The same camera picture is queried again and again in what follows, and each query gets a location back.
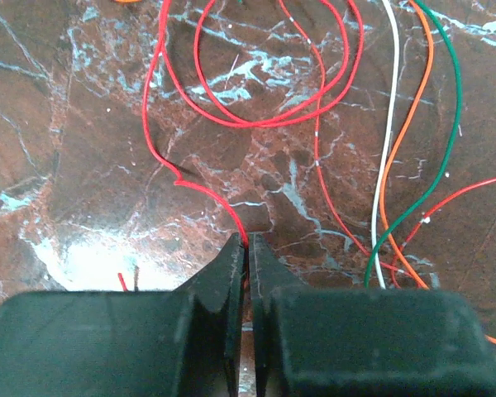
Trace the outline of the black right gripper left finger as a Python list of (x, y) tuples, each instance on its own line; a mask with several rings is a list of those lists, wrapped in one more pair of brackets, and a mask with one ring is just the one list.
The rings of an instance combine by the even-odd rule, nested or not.
[(245, 247), (172, 291), (26, 292), (0, 306), (0, 396), (235, 396)]

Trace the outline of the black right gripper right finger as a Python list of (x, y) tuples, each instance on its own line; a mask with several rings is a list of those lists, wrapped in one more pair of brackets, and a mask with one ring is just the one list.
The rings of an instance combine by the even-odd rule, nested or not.
[(250, 239), (260, 396), (496, 396), (496, 358), (460, 295), (320, 289)]

